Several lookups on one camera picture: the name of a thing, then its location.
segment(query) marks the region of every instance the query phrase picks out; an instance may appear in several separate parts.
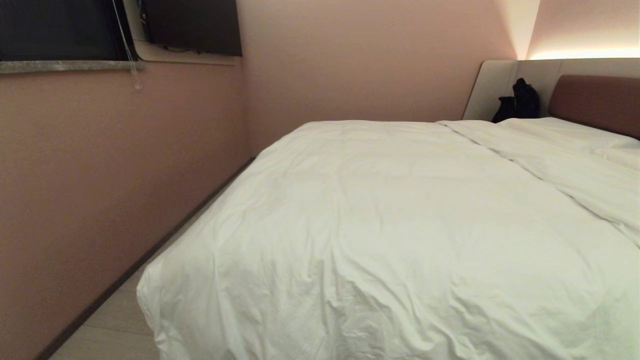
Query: pillow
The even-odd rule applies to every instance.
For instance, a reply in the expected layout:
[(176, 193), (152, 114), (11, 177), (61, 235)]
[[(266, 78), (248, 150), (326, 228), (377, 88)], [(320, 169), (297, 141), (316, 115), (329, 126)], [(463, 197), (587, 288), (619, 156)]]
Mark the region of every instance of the pillow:
[(640, 148), (640, 141), (573, 122), (545, 117), (542, 119), (507, 119), (498, 126), (508, 127), (545, 138), (564, 147), (593, 152), (612, 147)]
[(597, 149), (594, 154), (612, 163), (640, 171), (640, 148), (608, 148)]

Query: window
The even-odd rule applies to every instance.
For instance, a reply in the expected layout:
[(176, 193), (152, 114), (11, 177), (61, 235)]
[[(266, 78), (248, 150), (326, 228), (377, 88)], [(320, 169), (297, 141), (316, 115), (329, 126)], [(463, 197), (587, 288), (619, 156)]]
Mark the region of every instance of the window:
[(0, 61), (129, 61), (127, 48), (137, 60), (122, 0), (0, 0)]

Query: brown upholstered headboard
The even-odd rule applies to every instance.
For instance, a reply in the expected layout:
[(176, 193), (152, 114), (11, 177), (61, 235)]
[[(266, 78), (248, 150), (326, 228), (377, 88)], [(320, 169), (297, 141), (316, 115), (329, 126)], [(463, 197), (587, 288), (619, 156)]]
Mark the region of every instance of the brown upholstered headboard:
[(640, 140), (640, 78), (562, 75), (549, 114)]

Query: white headboard panel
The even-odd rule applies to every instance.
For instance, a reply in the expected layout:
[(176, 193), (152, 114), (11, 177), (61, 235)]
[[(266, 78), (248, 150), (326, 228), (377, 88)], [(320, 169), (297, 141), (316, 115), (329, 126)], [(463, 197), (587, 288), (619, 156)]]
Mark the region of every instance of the white headboard panel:
[(538, 91), (541, 115), (546, 116), (557, 80), (565, 74), (640, 78), (640, 59), (487, 60), (462, 119), (491, 120), (500, 107), (498, 97), (513, 96), (511, 86), (518, 78)]

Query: white duvet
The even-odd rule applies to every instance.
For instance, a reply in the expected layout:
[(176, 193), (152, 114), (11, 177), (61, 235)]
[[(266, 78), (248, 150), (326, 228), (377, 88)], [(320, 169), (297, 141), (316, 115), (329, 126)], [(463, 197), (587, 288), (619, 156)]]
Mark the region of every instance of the white duvet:
[(309, 123), (138, 299), (162, 359), (636, 360), (639, 186), (487, 122)]

